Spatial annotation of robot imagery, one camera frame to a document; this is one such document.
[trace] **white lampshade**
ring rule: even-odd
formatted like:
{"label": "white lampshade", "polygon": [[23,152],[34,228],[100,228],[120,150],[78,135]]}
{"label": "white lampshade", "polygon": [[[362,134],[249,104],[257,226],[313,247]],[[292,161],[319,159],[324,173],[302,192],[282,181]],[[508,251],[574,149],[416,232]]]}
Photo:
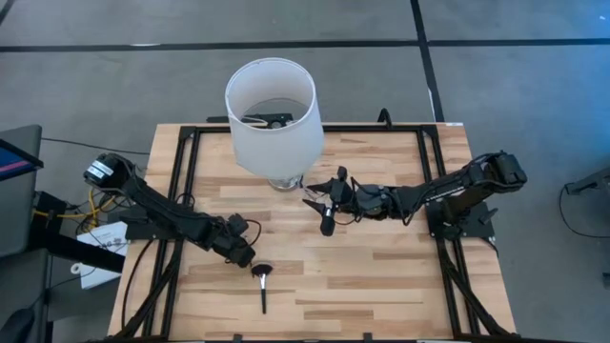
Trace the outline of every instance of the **white lampshade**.
{"label": "white lampshade", "polygon": [[[241,121],[253,106],[277,99],[293,100],[307,112],[279,129],[258,129]],[[249,172],[288,179],[306,172],[322,154],[324,131],[314,79],[297,63],[283,58],[248,63],[231,77],[225,101],[237,164]]]}

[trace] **gray floor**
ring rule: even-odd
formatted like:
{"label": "gray floor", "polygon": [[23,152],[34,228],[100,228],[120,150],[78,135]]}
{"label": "gray floor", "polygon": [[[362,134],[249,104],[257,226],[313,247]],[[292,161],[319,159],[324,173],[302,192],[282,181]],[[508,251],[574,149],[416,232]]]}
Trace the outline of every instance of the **gray floor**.
{"label": "gray floor", "polygon": [[[571,0],[422,0],[429,39],[610,35],[610,4]],[[0,45],[144,44],[289,39],[414,39],[406,0],[17,0]],[[464,122],[473,153],[504,149],[530,178],[490,201],[518,331],[602,342],[610,334],[610,244],[567,231],[560,187],[610,165],[610,46],[432,48],[447,121]],[[145,151],[157,123],[225,114],[241,65],[281,56],[307,68],[326,121],[433,121],[418,48],[46,52],[0,54],[0,130],[37,123],[48,137]],[[85,199],[82,171],[98,151],[45,143],[38,190]],[[140,165],[146,158],[133,157]],[[573,227],[610,234],[607,199],[567,197]],[[68,277],[55,263],[54,280]],[[54,342],[105,333],[116,284],[53,292]]]}

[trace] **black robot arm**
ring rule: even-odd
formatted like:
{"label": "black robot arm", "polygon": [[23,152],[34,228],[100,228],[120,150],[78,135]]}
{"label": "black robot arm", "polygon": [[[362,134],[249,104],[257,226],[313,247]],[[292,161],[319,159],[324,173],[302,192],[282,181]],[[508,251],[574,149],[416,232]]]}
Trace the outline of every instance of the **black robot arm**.
{"label": "black robot arm", "polygon": [[353,177],[348,185],[347,170],[343,167],[339,167],[337,176],[324,184],[307,187],[328,193],[330,206],[303,200],[322,215],[320,229],[327,236],[333,234],[336,212],[351,213],[355,221],[362,217],[376,220],[390,217],[409,225],[415,212],[431,202],[438,202],[448,225],[456,224],[491,194],[518,191],[527,181],[516,157],[503,151],[481,155],[459,171],[414,187],[360,185]]}
{"label": "black robot arm", "polygon": [[241,234],[248,223],[239,214],[225,220],[177,204],[149,187],[134,171],[128,159],[115,153],[103,153],[85,171],[85,180],[110,195],[123,195],[145,209],[159,228],[177,232],[201,249],[214,250],[231,263],[247,267],[254,249]]}

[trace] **makeup brush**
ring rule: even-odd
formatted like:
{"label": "makeup brush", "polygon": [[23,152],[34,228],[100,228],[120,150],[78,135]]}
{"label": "makeup brush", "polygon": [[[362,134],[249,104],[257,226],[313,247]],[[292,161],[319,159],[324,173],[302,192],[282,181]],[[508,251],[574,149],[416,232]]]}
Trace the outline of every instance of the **makeup brush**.
{"label": "makeup brush", "polygon": [[260,300],[263,304],[263,314],[267,313],[267,291],[265,289],[265,282],[267,276],[271,273],[274,267],[268,263],[258,263],[252,267],[252,277],[258,276],[260,278]]}

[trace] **wooden tabletop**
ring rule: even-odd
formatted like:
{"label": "wooden tabletop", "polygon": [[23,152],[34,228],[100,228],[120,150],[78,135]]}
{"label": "wooden tabletop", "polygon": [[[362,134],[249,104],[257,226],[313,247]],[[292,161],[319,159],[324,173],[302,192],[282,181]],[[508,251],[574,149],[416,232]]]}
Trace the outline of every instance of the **wooden tabletop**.
{"label": "wooden tabletop", "polygon": [[[159,125],[146,180],[167,194],[179,125]],[[465,129],[438,124],[447,172],[471,159]],[[189,143],[180,190],[184,185]],[[436,170],[428,142],[431,167]],[[327,133],[325,149],[304,184],[328,181],[338,166],[360,183],[416,185],[423,182],[416,136],[409,132]],[[319,232],[320,216],[301,202],[302,190],[276,192],[263,178],[235,164],[228,133],[203,134],[193,195],[198,211],[216,215],[239,212],[261,222],[255,261],[270,261],[268,312],[260,308],[259,282],[248,269],[224,263],[221,256],[186,244],[174,306],[171,339],[378,339],[449,338],[451,330],[436,244],[428,235],[424,211],[409,227],[399,220],[362,220],[336,226],[335,235]],[[338,221],[348,221],[345,214]],[[255,228],[246,232],[249,239]],[[462,240],[472,288],[500,325],[514,330],[496,254],[480,239]],[[127,279],[143,242],[130,245],[114,304],[109,334],[120,330]],[[151,285],[156,243],[138,267],[127,306],[128,318]],[[459,292],[462,329],[467,318]],[[165,294],[159,304],[165,300]],[[158,333],[163,307],[155,314]]]}

